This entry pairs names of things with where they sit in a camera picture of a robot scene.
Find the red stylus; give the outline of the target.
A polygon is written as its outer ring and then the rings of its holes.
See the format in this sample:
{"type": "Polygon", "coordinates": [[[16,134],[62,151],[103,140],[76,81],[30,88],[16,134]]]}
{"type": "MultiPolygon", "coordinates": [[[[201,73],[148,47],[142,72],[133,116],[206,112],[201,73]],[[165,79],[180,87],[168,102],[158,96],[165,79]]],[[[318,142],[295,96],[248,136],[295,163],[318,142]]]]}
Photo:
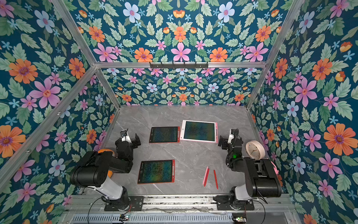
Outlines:
{"type": "Polygon", "coordinates": [[[215,180],[215,186],[216,186],[216,189],[218,190],[219,189],[219,185],[218,185],[218,179],[217,179],[217,175],[216,175],[216,171],[213,170],[213,175],[214,175],[214,180],[215,180]]]}

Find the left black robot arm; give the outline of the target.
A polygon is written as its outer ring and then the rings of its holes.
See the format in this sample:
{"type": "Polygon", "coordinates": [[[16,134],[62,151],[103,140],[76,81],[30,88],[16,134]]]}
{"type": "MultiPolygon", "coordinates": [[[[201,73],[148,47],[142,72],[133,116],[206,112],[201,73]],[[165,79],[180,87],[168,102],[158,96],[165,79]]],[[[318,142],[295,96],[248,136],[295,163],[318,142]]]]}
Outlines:
{"type": "Polygon", "coordinates": [[[108,204],[117,203],[127,207],[130,203],[127,189],[111,180],[108,172],[130,173],[134,160],[133,150],[141,145],[141,141],[138,135],[132,140],[124,130],[115,145],[115,154],[111,150],[87,152],[71,173],[70,182],[99,192],[108,204]]]}

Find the pink stylus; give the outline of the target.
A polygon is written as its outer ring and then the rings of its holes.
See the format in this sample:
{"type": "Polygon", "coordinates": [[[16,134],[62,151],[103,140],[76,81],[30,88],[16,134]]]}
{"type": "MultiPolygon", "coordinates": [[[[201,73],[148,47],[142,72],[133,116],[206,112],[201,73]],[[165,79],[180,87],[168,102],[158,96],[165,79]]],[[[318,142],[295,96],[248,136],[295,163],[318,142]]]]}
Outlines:
{"type": "Polygon", "coordinates": [[[203,179],[203,186],[204,186],[204,187],[205,187],[206,184],[207,184],[209,172],[210,172],[210,169],[209,169],[209,167],[207,167],[207,168],[206,168],[206,171],[205,171],[204,179],[203,179]]]}

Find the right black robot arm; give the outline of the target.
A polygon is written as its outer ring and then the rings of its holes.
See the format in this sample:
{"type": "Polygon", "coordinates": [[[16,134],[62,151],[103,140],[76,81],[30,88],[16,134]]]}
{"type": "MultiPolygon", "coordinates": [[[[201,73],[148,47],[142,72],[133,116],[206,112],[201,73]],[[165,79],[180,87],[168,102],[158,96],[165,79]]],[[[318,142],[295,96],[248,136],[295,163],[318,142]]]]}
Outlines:
{"type": "Polygon", "coordinates": [[[229,193],[229,203],[237,206],[254,198],[280,197],[282,187],[271,160],[266,158],[264,146],[252,140],[243,145],[242,138],[234,131],[228,138],[219,137],[218,146],[227,151],[226,166],[244,174],[245,183],[234,186],[229,193]]]}

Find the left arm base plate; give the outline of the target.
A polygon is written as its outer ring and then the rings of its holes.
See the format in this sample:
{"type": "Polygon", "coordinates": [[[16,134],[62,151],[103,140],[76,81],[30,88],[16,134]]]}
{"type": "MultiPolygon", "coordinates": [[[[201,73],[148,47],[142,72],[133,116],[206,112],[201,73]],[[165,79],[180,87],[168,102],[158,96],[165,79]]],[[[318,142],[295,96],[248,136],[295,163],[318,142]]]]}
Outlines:
{"type": "Polygon", "coordinates": [[[142,211],[144,205],[143,196],[124,196],[118,200],[110,200],[104,211],[142,211]]]}

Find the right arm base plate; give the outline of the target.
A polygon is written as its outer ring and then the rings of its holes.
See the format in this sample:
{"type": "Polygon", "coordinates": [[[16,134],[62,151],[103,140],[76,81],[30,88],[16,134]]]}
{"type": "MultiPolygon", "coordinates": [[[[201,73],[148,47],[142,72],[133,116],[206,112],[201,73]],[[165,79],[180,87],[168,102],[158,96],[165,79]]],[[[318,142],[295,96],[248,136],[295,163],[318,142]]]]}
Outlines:
{"type": "Polygon", "coordinates": [[[216,202],[219,211],[253,211],[255,209],[253,201],[239,201],[232,196],[215,196],[213,200],[216,202]]]}

